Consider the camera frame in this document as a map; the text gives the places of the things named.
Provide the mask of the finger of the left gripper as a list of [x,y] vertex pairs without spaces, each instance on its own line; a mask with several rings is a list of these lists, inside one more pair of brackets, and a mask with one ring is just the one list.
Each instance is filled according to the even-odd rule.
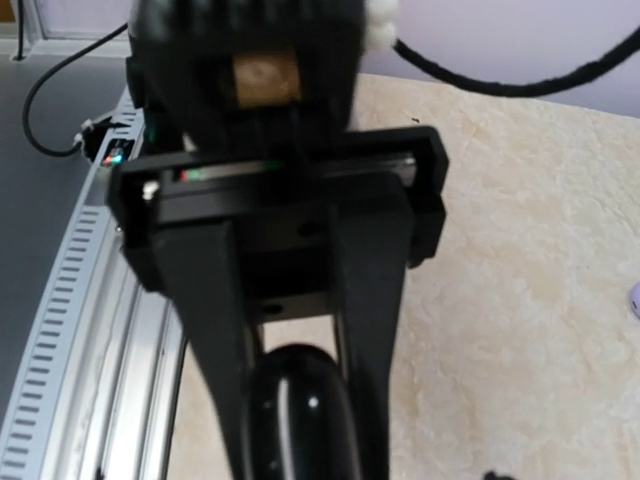
[[331,229],[339,362],[362,476],[388,479],[390,374],[413,216],[403,199],[344,203]]

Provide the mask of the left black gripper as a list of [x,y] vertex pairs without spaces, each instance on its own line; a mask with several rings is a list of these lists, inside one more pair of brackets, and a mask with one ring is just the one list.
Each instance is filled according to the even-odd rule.
[[170,299],[244,477],[248,320],[395,316],[433,257],[448,156],[430,127],[350,132],[263,154],[171,153],[117,166],[108,205],[140,283]]

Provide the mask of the black earbud charging case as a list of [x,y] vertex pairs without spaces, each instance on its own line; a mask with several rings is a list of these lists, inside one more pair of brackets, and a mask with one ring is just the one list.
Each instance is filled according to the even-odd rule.
[[360,479],[351,402],[334,360],[306,344],[260,357],[243,418],[246,479]]

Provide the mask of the black earbud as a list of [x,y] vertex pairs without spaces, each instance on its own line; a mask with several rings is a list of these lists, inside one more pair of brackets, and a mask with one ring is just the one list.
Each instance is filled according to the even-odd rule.
[[483,480],[514,480],[514,478],[495,471],[489,471],[484,474]]

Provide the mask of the lilac earbud charging case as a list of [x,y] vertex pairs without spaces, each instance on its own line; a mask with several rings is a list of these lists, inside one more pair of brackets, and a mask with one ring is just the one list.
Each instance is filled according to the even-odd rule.
[[630,311],[633,315],[640,319],[640,283],[635,283],[629,290],[627,301]]

